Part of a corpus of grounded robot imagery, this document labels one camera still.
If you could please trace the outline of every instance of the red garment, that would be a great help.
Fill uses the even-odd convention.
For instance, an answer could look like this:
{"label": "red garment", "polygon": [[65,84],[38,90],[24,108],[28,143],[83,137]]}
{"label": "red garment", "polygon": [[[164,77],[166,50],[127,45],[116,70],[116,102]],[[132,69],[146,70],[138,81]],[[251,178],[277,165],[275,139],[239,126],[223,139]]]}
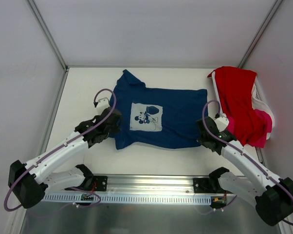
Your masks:
{"label": "red garment", "polygon": [[256,73],[236,67],[221,67],[215,72],[222,111],[234,119],[234,136],[242,145],[252,144],[266,136],[266,121],[252,107]]}
{"label": "red garment", "polygon": [[[271,116],[269,116],[266,112],[255,109],[255,113],[261,118],[264,119],[266,125],[267,125],[267,132],[265,132],[261,138],[254,142],[249,142],[248,144],[254,147],[260,147],[263,148],[265,145],[265,142],[267,141],[267,133],[272,132],[272,119]],[[227,126],[227,130],[231,133],[234,133],[234,119],[232,117],[229,117],[229,125]]]}

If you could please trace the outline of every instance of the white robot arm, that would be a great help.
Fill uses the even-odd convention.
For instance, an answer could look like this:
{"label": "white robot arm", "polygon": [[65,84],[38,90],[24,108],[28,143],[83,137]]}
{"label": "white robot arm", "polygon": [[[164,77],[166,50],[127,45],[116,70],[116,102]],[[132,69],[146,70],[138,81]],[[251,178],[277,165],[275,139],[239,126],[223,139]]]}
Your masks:
{"label": "white robot arm", "polygon": [[[94,182],[93,173],[85,165],[77,165],[71,170],[60,173],[53,173],[53,171],[81,151],[102,142],[108,138],[110,133],[115,134],[120,130],[121,113],[114,109],[101,125],[81,136],[81,133],[103,120],[111,111],[109,100],[107,98],[100,99],[96,103],[96,110],[98,115],[91,120],[81,122],[67,138],[51,150],[23,164],[19,160],[11,164],[9,187],[15,183],[23,172],[34,166],[13,188],[13,193],[24,208],[33,207],[45,195],[62,189],[78,187],[91,190]],[[37,163],[47,154],[49,156],[46,159]]]}
{"label": "white robot arm", "polygon": [[293,197],[293,181],[280,178],[257,162],[226,130],[229,121],[225,115],[217,115],[216,120],[205,117],[204,122],[197,121],[201,132],[198,142],[232,162],[248,180],[222,167],[209,174],[208,183],[199,184],[200,188],[209,192],[225,190],[236,194],[251,204],[262,220],[271,226],[293,213],[292,199],[279,186]]}

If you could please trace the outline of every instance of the pink garment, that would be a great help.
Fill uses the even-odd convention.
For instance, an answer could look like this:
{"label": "pink garment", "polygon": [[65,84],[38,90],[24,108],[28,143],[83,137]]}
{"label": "pink garment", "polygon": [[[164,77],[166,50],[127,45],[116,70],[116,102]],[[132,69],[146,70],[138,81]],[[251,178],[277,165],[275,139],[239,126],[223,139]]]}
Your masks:
{"label": "pink garment", "polygon": [[[266,127],[266,132],[261,136],[261,138],[255,142],[249,143],[249,145],[263,148],[265,145],[265,142],[267,141],[267,133],[272,132],[273,123],[272,123],[272,119],[270,115],[267,114],[266,112],[256,109],[255,113],[258,115],[258,117],[262,118],[265,121],[267,127]],[[229,119],[229,125],[226,129],[232,134],[234,134],[234,130],[235,130],[234,119],[231,116],[228,116],[228,119]]]}

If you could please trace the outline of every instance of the white table surface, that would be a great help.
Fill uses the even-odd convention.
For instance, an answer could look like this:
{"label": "white table surface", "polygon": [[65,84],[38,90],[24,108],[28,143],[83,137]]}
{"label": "white table surface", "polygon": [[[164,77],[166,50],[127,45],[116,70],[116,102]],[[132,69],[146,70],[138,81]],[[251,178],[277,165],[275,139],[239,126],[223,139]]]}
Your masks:
{"label": "white table surface", "polygon": [[[66,138],[80,122],[93,118],[95,94],[103,89],[114,89],[125,68],[70,68],[61,97],[48,149]],[[215,99],[212,80],[207,75],[213,69],[127,68],[149,88],[207,89],[208,100]],[[110,98],[109,92],[99,98]],[[211,117],[216,105],[208,107]],[[254,147],[245,149],[257,159]],[[226,167],[237,176],[242,173],[229,161],[204,147],[168,150],[152,145],[134,143],[116,150],[115,141],[106,139],[67,161],[57,172],[84,163],[93,173],[135,175],[208,175],[219,167]]]}

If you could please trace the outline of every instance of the blue t-shirt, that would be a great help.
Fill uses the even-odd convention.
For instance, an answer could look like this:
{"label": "blue t-shirt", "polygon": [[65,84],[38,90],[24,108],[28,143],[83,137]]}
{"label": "blue t-shirt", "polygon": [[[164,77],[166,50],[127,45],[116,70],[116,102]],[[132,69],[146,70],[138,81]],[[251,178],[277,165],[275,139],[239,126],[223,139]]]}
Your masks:
{"label": "blue t-shirt", "polygon": [[146,88],[145,83],[124,70],[114,93],[116,109],[123,116],[121,131],[114,136],[116,149],[134,142],[169,149],[200,146],[196,120],[201,119],[207,90]]}

